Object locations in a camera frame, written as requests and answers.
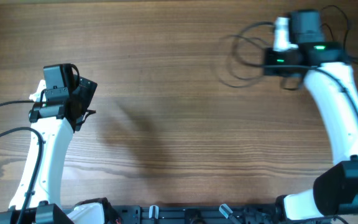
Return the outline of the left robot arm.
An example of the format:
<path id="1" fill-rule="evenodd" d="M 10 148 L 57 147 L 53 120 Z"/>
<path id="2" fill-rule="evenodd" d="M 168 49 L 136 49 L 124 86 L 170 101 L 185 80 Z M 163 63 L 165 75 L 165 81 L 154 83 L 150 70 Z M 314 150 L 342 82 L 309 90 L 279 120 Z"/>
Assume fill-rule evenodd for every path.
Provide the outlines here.
<path id="1" fill-rule="evenodd" d="M 73 134 L 93 114 L 97 83 L 80 77 L 71 63 L 44 67 L 44 79 L 29 96 L 31 132 L 21 181 L 0 223 L 71 223 L 62 211 L 60 187 Z"/>

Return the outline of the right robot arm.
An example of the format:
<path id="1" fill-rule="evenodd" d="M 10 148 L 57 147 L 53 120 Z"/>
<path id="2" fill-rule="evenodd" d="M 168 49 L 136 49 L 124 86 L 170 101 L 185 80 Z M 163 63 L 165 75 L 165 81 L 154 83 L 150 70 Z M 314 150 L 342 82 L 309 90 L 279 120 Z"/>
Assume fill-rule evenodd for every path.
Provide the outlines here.
<path id="1" fill-rule="evenodd" d="M 358 214 L 358 92 L 349 57 L 340 43 L 324 38 L 318 11 L 293 11 L 276 19 L 264 73 L 301 79 L 331 143 L 333 167 L 311 189 L 283 198 L 285 219 Z"/>

